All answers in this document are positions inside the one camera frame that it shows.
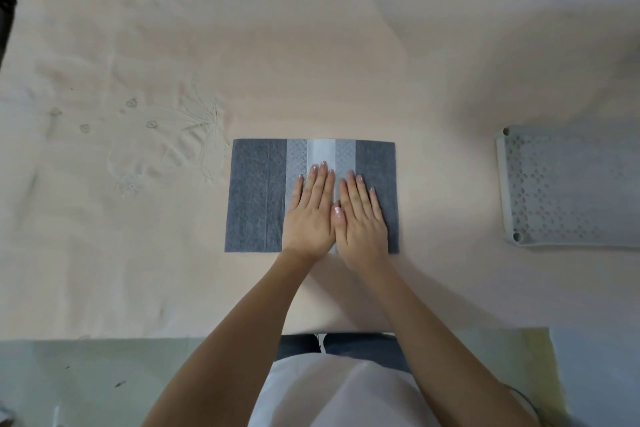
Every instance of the person's right arm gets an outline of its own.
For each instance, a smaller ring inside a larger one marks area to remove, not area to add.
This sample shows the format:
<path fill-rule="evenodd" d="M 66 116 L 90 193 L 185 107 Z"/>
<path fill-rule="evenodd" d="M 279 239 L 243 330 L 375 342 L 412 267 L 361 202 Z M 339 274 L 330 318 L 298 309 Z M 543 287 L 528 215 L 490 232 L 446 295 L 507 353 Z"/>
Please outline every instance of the person's right arm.
<path fill-rule="evenodd" d="M 534 427 L 537 422 L 415 295 L 389 261 L 375 191 L 352 172 L 333 210 L 338 251 L 380 303 L 422 395 L 442 427 Z"/>

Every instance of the pinky finger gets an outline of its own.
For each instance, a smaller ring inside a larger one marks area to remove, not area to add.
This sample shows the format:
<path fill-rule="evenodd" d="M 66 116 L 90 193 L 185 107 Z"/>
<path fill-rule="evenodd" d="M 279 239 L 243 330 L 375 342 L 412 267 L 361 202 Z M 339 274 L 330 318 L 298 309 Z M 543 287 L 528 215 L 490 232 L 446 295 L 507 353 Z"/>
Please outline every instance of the pinky finger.
<path fill-rule="evenodd" d="M 296 183 L 293 185 L 293 193 L 291 195 L 291 201 L 289 202 L 289 209 L 295 209 L 300 204 L 300 196 L 302 195 L 302 185 L 304 178 L 302 174 L 296 179 Z"/>
<path fill-rule="evenodd" d="M 371 199 L 373 216 L 375 216 L 378 221 L 384 221 L 384 218 L 382 217 L 382 210 L 380 209 L 380 203 L 378 203 L 378 196 L 376 195 L 376 190 L 374 188 L 369 190 L 369 198 Z"/>

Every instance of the person's left hand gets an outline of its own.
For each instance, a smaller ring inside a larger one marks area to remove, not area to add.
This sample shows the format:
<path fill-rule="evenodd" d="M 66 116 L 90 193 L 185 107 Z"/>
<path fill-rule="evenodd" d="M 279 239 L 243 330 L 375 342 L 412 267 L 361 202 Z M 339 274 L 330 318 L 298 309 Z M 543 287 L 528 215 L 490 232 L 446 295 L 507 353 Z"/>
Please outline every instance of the person's left hand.
<path fill-rule="evenodd" d="M 303 177 L 299 176 L 284 217 L 282 251 L 293 251 L 316 262 L 331 250 L 335 242 L 331 224 L 335 173 L 327 170 L 326 162 L 319 167 L 314 164 L 304 190 L 303 182 Z"/>

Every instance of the person's leg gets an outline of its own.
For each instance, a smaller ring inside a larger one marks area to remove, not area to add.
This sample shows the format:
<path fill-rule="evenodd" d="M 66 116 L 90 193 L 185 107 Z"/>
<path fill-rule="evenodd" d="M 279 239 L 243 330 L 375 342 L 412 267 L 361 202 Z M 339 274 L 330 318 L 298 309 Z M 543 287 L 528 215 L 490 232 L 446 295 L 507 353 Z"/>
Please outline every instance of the person's leg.
<path fill-rule="evenodd" d="M 280 336 L 278 352 L 274 361 L 305 353 L 320 353 L 320 343 L 315 334 L 291 334 Z"/>
<path fill-rule="evenodd" d="M 334 333 L 324 337 L 330 355 L 369 360 L 380 366 L 411 373 L 400 344 L 393 336 L 379 333 Z"/>

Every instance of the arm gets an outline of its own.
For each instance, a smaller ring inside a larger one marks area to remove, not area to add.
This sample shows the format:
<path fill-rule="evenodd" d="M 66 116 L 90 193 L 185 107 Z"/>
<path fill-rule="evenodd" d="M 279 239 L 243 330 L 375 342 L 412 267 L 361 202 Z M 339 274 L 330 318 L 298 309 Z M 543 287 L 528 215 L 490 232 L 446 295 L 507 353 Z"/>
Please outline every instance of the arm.
<path fill-rule="evenodd" d="M 338 250 L 380 303 L 441 425 L 537 425 L 393 268 L 375 191 L 367 193 L 362 178 L 356 180 L 350 172 L 348 180 L 340 182 L 340 202 L 341 208 L 332 213 Z"/>
<path fill-rule="evenodd" d="M 282 253 L 172 378 L 143 427 L 245 426 L 276 356 L 300 284 L 331 248 L 333 172 L 298 178 L 284 219 Z"/>

